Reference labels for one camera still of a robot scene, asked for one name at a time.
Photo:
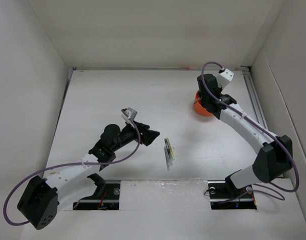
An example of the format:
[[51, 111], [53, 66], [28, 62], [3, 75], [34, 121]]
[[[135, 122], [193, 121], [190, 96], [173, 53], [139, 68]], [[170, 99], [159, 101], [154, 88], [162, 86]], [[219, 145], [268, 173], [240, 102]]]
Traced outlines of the yellow highlighter pen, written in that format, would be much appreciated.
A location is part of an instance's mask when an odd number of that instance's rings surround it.
[[168, 145], [168, 148], [169, 148], [169, 151], [170, 151], [170, 158], [172, 160], [175, 160], [175, 155], [174, 155], [173, 148], [171, 146], [169, 138], [167, 138], [166, 141], [167, 141], [167, 145]]

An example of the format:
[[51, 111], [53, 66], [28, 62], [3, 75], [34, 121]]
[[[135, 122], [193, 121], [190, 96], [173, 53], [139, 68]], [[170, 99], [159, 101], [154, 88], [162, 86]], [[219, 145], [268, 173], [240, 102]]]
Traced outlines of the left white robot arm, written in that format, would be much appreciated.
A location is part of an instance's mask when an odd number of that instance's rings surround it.
[[124, 128], [107, 125], [99, 141], [74, 165], [46, 178], [31, 178], [17, 209], [36, 230], [45, 228], [67, 205], [84, 197], [97, 199], [104, 194], [105, 180], [98, 172], [115, 160], [117, 150], [133, 141], [149, 146], [159, 135], [160, 132], [140, 122], [127, 123]]

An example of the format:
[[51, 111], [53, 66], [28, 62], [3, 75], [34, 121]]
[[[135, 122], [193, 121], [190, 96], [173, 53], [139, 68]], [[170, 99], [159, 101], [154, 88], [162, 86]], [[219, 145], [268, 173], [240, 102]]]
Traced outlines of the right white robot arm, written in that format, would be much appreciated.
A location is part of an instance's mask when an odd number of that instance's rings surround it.
[[270, 183], [292, 169], [292, 140], [277, 136], [245, 115], [237, 101], [222, 94], [218, 85], [220, 75], [204, 74], [197, 77], [200, 104], [218, 120], [234, 129], [254, 150], [254, 163], [230, 174], [225, 180], [224, 191], [236, 197], [248, 185]]

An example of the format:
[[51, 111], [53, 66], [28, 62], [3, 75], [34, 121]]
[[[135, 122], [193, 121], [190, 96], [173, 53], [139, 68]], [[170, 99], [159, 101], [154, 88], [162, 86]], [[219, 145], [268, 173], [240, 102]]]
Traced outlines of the orange round organizer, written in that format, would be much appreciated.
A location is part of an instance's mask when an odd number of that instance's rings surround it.
[[[197, 98], [200, 98], [199, 96], [199, 91], [196, 92], [196, 95], [195, 95], [195, 99]], [[208, 112], [202, 105], [201, 105], [201, 100], [198, 101], [196, 104], [193, 104], [193, 108], [194, 110], [201, 116], [204, 116], [204, 117], [213, 117], [214, 115], [210, 112]]]

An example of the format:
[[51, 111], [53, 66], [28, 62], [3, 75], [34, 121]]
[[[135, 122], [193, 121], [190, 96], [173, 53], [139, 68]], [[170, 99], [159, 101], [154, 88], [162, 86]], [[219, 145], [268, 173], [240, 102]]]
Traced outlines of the green-capped pen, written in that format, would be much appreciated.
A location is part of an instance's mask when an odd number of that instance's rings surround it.
[[166, 151], [167, 151], [168, 157], [171, 160], [172, 159], [171, 151], [170, 151], [170, 147], [169, 147], [169, 144], [168, 144], [168, 141], [167, 141], [166, 138], [164, 139], [164, 143], [165, 143], [165, 147], [166, 147]]

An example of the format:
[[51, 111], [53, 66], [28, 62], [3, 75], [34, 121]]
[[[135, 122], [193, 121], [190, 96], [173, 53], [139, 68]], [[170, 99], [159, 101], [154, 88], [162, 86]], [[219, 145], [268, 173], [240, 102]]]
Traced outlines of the clear lilac pen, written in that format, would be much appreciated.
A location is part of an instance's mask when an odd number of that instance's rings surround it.
[[167, 167], [167, 170], [170, 171], [173, 163], [172, 163], [172, 160], [169, 156], [169, 152], [168, 152], [168, 149], [167, 149], [166, 146], [164, 147], [164, 153], [165, 153], [166, 167]]

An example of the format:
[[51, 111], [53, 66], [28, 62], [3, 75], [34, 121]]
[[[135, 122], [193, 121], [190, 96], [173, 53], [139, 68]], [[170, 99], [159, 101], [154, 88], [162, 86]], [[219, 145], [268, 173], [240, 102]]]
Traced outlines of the aluminium side rail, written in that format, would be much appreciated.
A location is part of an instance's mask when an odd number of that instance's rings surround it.
[[248, 91], [248, 95], [250, 98], [250, 102], [254, 111], [254, 118], [257, 120], [257, 122], [262, 125], [263, 127], [267, 128], [267, 122], [260, 104], [259, 97], [256, 92], [256, 88], [253, 82], [253, 78], [251, 75], [251, 68], [248, 67], [242, 67], [241, 72], [244, 78], [244, 82]]

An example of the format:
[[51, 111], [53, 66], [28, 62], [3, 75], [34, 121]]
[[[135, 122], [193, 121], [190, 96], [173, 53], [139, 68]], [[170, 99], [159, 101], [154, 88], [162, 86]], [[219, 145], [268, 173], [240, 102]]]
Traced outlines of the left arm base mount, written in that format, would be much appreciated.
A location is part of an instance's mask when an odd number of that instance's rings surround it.
[[75, 211], [117, 211], [120, 208], [120, 180], [104, 180], [94, 173], [88, 176], [93, 181], [96, 189], [92, 195], [74, 202], [72, 209]]

